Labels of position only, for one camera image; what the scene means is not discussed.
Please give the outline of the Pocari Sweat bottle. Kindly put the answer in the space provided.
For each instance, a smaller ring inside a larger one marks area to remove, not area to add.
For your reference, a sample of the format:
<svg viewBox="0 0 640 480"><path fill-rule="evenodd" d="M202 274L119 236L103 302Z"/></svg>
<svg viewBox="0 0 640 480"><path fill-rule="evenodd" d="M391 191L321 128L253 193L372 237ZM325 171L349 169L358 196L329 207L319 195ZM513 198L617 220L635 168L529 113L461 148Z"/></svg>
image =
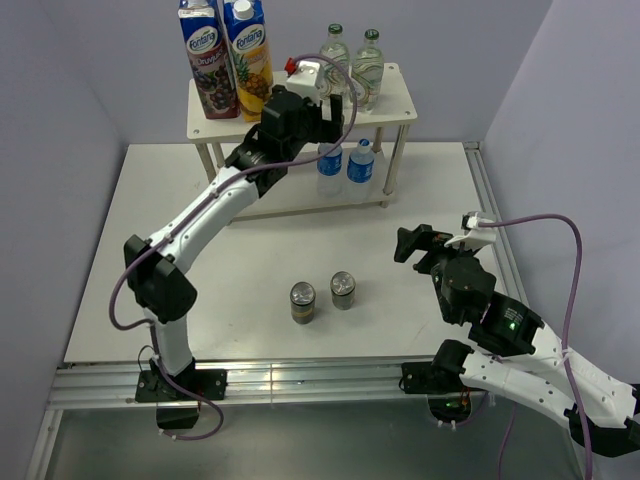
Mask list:
<svg viewBox="0 0 640 480"><path fill-rule="evenodd" d="M371 142L361 139L351 151L347 163L347 197L354 204L362 203L369 194L375 154Z"/></svg>
<svg viewBox="0 0 640 480"><path fill-rule="evenodd" d="M342 191L342 148L332 150L330 144L321 143L318 154L321 156L316 164L318 194L325 198L335 197Z"/></svg>

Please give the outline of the dark can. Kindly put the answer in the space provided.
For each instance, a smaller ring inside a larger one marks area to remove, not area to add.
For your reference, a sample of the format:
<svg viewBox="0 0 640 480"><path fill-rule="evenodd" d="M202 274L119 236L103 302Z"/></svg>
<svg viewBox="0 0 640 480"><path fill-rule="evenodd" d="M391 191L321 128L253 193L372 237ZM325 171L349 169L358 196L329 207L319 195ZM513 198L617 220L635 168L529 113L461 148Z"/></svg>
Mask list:
<svg viewBox="0 0 640 480"><path fill-rule="evenodd" d="M315 316L316 291L305 281L294 284L289 294L291 317L299 325L310 323Z"/></svg>
<svg viewBox="0 0 640 480"><path fill-rule="evenodd" d="M346 271L336 272L330 281L333 305L339 310L349 310L355 299L356 280Z"/></svg>

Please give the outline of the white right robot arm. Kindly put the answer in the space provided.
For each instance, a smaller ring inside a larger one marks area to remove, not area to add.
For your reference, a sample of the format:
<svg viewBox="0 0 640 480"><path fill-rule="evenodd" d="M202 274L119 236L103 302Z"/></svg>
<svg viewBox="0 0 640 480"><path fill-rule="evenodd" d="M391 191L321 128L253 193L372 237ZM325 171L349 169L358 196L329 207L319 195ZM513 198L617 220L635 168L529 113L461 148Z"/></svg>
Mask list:
<svg viewBox="0 0 640 480"><path fill-rule="evenodd" d="M542 318L496 289L477 252L493 243L485 230L454 236L421 224L397 232L394 260L431 278L443 320L468 324L468 340L445 340L430 361L405 362L407 394L484 390L535 410L593 453L615 458L639 449L639 387L620 381L568 346Z"/></svg>

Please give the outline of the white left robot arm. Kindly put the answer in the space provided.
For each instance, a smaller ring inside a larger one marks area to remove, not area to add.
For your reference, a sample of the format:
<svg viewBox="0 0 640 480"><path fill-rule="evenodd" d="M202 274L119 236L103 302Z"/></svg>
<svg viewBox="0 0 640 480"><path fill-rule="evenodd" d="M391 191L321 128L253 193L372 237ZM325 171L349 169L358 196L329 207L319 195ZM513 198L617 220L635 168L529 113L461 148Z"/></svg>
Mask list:
<svg viewBox="0 0 640 480"><path fill-rule="evenodd" d="M343 100L329 98L330 116L321 102L274 88L262 118L226 158L211 184L172 222L146 239L124 244L122 279L149 324L159 388L172 399L202 398L189 346L187 314L197 290L187 274L202 250L240 212L262 198L299 165L307 144L338 144L343 138Z"/></svg>

